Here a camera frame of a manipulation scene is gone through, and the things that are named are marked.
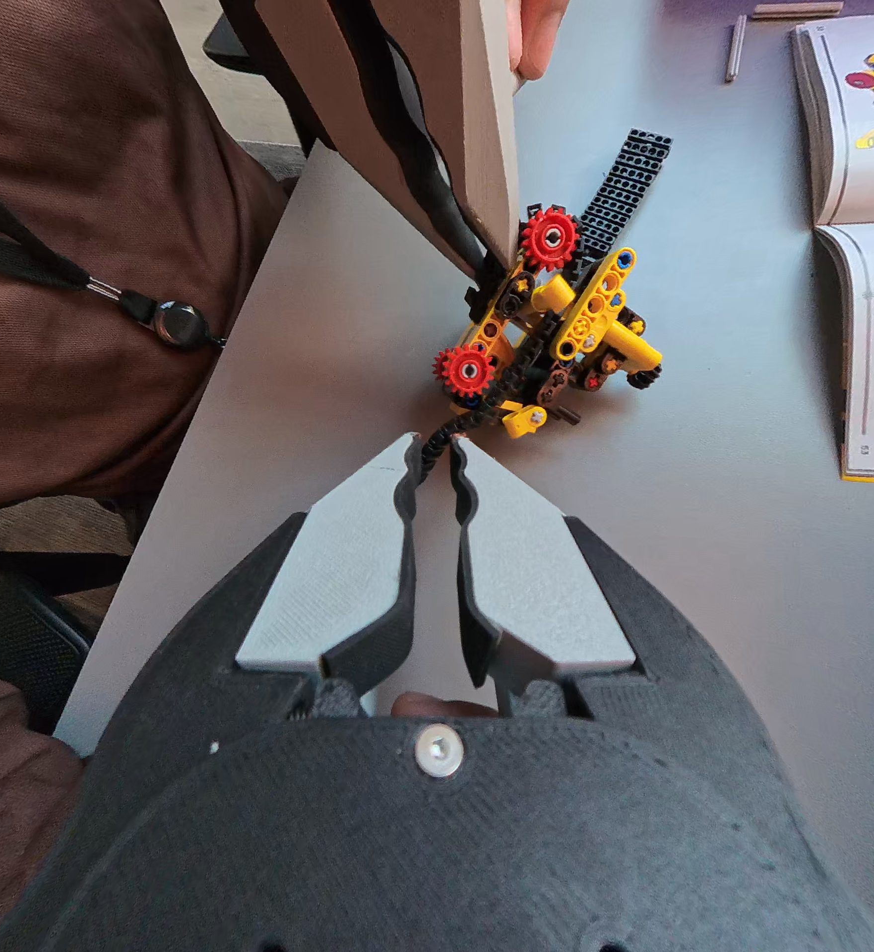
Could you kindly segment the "yellow lego bulldozer model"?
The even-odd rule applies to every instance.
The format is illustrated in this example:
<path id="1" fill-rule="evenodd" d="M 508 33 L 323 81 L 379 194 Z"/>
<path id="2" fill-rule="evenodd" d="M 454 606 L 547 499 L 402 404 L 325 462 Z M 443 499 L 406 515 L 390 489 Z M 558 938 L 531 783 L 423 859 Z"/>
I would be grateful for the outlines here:
<path id="1" fill-rule="evenodd" d="M 636 260 L 634 249 L 624 246 L 590 265 L 570 262 L 562 269 L 576 298 L 560 317 L 546 360 L 531 370 L 531 382 L 540 384 L 535 405 L 547 412 L 539 428 L 550 419 L 579 422 L 577 413 L 562 406 L 568 388 L 594 393 L 621 373 L 631 386 L 644 389 L 660 376 L 662 354 L 645 341 L 645 322 L 625 300 L 624 284 Z M 534 433 L 515 437 L 496 425 L 511 438 Z"/>

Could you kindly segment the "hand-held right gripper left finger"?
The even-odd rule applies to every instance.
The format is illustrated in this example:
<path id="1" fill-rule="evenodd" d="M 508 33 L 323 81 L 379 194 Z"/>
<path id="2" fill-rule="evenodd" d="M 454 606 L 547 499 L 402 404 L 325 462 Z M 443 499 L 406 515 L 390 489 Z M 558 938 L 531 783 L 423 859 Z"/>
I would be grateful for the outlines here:
<path id="1" fill-rule="evenodd" d="M 407 433 L 304 517 L 235 661 L 372 693 L 413 640 L 417 436 Z"/>

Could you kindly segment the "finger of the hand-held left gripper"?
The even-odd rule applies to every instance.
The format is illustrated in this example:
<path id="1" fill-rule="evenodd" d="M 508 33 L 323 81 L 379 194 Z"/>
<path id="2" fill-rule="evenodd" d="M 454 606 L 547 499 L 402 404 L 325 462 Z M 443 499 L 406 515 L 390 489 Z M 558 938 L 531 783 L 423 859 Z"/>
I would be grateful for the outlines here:
<path id="1" fill-rule="evenodd" d="M 468 277 L 484 252 L 412 117 L 371 2 L 257 2 L 324 138 Z"/>
<path id="2" fill-rule="evenodd" d="M 417 83 L 464 218 L 500 261 L 516 256 L 519 194 L 503 1 L 378 1 Z"/>

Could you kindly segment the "person's right hand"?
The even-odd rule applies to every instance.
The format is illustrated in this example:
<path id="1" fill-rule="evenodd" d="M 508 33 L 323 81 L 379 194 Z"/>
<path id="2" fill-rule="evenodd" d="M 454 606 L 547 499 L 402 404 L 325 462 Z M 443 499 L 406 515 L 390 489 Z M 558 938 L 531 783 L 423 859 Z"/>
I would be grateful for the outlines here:
<path id="1" fill-rule="evenodd" d="M 390 709 L 393 718 L 446 720 L 456 718 L 495 718 L 498 711 L 470 701 L 445 700 L 421 692 L 399 695 Z"/>

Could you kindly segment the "person's left hand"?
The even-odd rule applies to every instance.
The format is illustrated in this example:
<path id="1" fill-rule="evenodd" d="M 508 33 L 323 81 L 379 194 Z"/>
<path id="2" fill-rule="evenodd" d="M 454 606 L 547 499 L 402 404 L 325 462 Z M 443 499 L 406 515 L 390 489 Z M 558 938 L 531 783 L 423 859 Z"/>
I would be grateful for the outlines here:
<path id="1" fill-rule="evenodd" d="M 511 72 L 524 81 L 541 78 L 569 1 L 505 1 L 508 59 Z"/>

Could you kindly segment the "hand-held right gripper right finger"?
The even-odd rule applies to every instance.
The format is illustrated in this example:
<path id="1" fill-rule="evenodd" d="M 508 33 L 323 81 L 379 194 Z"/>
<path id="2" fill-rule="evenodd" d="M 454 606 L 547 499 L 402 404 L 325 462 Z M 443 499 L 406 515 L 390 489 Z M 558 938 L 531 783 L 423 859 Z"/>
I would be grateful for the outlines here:
<path id="1" fill-rule="evenodd" d="M 460 636 L 472 684 L 630 669 L 635 653 L 566 517 L 469 439 L 451 446 Z"/>

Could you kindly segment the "black lego track strip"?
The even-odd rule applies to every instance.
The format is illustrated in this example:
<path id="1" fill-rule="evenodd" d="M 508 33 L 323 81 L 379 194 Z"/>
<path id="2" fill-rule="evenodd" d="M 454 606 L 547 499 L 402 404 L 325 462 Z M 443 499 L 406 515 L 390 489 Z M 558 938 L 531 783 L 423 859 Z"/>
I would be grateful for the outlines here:
<path id="1" fill-rule="evenodd" d="M 668 158 L 670 137 L 633 128 L 608 174 L 578 220 L 579 244 L 571 263 L 605 258 L 616 244 Z"/>
<path id="2" fill-rule="evenodd" d="M 531 382 L 531 370 L 546 360 L 560 317 L 576 298 L 562 269 L 578 250 L 581 226 L 562 206 L 533 205 L 526 213 L 518 227 L 515 264 L 504 268 L 486 254 L 476 286 L 466 293 L 471 325 L 456 346 L 434 359 L 433 374 L 454 415 L 424 443 L 420 482 L 457 435 L 502 424 L 519 437 L 547 419 L 535 405 L 540 384 Z"/>

